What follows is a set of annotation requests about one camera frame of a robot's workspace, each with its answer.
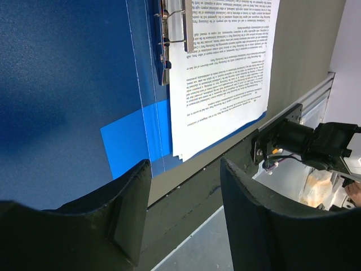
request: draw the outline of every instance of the plastic bag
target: plastic bag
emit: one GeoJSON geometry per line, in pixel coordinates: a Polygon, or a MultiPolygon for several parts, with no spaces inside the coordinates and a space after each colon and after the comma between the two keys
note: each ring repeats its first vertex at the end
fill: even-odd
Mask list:
{"type": "Polygon", "coordinates": [[[300,202],[317,207],[332,192],[331,172],[314,170],[307,178],[300,202]]]}

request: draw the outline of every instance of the stack of paper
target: stack of paper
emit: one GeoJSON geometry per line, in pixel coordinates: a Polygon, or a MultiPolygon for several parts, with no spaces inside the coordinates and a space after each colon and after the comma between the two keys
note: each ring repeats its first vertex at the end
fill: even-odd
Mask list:
{"type": "MultiPolygon", "coordinates": [[[[169,11],[181,8],[169,1],[169,11]]],[[[173,155],[187,160],[266,110],[279,0],[193,1],[195,50],[170,45],[173,155]]],[[[181,14],[169,19],[181,40],[181,14]]]]}

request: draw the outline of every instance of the white wall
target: white wall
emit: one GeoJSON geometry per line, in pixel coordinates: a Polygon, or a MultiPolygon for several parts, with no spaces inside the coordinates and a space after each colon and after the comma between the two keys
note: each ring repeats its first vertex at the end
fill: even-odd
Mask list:
{"type": "Polygon", "coordinates": [[[324,122],[361,126],[361,1],[347,0],[330,70],[336,72],[324,122]]]}

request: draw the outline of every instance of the black bracket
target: black bracket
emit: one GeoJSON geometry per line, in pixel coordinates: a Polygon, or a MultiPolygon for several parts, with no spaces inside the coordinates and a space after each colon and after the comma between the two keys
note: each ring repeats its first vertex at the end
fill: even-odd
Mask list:
{"type": "Polygon", "coordinates": [[[300,103],[294,105],[267,127],[258,131],[258,134],[252,140],[251,156],[254,164],[258,165],[263,160],[265,154],[267,156],[271,155],[276,149],[275,145],[278,132],[285,121],[300,123],[302,108],[303,105],[300,103]]]}

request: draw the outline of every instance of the paper document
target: paper document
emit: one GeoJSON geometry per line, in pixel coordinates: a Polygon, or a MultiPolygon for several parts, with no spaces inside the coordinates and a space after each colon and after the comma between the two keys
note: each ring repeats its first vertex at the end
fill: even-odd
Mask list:
{"type": "MultiPolygon", "coordinates": [[[[169,1],[169,11],[180,9],[169,1]]],[[[279,0],[193,1],[195,50],[170,45],[173,155],[183,161],[258,119],[270,90],[279,0]]],[[[181,40],[181,14],[169,19],[181,40]]]]}

